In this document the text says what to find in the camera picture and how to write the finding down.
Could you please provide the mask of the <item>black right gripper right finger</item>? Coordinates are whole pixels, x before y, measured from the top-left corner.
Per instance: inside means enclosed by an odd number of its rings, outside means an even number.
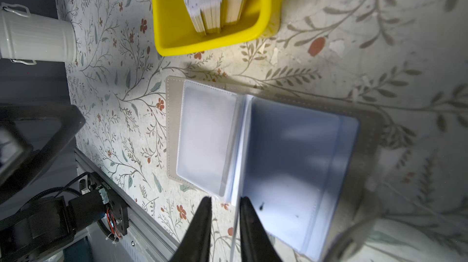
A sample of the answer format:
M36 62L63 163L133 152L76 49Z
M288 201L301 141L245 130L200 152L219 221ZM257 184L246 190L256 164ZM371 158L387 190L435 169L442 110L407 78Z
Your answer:
M241 260L243 262L281 262L267 232L248 197L240 199Z

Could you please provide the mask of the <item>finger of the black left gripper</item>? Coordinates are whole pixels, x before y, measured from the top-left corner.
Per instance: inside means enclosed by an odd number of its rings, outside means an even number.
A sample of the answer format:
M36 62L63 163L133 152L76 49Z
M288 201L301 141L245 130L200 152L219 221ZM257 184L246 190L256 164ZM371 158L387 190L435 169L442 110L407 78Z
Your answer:
M1 203L17 204L76 177L75 136L85 122L71 104L1 105Z

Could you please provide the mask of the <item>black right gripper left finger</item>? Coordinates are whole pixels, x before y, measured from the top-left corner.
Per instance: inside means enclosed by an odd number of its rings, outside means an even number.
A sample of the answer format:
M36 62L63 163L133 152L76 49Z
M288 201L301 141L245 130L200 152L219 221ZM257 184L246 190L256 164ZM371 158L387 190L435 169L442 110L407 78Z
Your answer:
M208 262L210 260L212 199L204 197L170 262Z

